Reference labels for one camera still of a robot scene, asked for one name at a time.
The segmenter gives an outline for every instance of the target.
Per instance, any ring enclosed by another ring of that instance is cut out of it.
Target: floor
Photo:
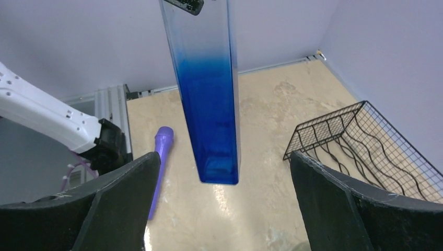
[[[146,250],[310,250],[282,157],[296,125],[356,100],[319,60],[241,75],[239,98],[236,186],[200,182],[177,90],[128,101],[134,158],[153,151],[159,127],[176,135]]]

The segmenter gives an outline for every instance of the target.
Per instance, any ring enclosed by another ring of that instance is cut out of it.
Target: white robotic arm
[[[0,116],[38,131],[91,161],[100,174],[124,164],[124,135],[111,122],[52,97],[0,62]]]

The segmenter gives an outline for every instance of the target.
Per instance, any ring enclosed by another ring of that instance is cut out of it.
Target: purple marker
[[[157,207],[158,197],[161,191],[161,181],[165,174],[166,161],[168,160],[169,150],[174,143],[174,131],[170,127],[160,127],[155,135],[155,151],[160,155],[160,172],[158,173],[157,186],[155,187],[154,198],[149,211],[148,220],[154,217]]]

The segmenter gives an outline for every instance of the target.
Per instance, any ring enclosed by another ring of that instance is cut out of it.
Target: blue vase
[[[240,167],[237,55],[229,0],[196,16],[160,0],[200,180],[237,184]]]

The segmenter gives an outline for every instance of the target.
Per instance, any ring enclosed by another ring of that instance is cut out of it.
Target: wire mesh
[[[408,197],[443,203],[443,175],[368,101],[299,124],[283,160],[300,151]]]

